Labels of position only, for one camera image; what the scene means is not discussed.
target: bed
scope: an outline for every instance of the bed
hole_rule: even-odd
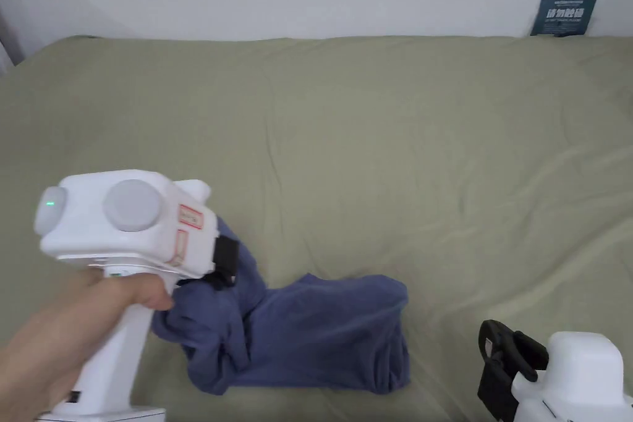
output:
[[[0,108],[2,340],[68,272],[38,252],[39,193],[89,171],[205,180],[271,287],[407,285],[404,390],[215,397],[150,337],[133,400],[169,420],[487,420],[487,318],[604,333],[633,389],[633,38],[73,37],[0,79]]]

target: wrinkled fabric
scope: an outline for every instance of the wrinkled fabric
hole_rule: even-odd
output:
[[[237,239],[223,221],[220,234]],[[322,387],[388,394],[409,381],[400,314],[404,284],[382,275],[325,281],[306,274],[266,290],[240,242],[235,287],[192,282],[156,312],[154,333],[180,343],[195,387]]]

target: hand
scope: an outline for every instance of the hand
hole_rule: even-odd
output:
[[[63,297],[32,316],[0,352],[0,420],[32,421],[67,397],[132,304],[168,310],[173,301],[158,275],[78,273]]]

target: white handheld gripper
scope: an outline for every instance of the white handheld gripper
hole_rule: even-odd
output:
[[[141,170],[74,175],[47,188],[35,232],[43,252],[59,261],[103,268],[106,276],[152,272],[171,293],[181,278],[214,270],[216,215],[205,206],[211,188],[173,182]],[[152,311],[131,306],[88,361],[69,398],[41,421],[164,421],[164,410],[131,407],[130,392]]]

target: finger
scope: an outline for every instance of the finger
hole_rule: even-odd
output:
[[[174,306],[174,300],[165,290],[163,280],[156,274],[140,273],[117,277],[114,282],[127,295],[128,305],[140,304],[152,310],[168,310]]]

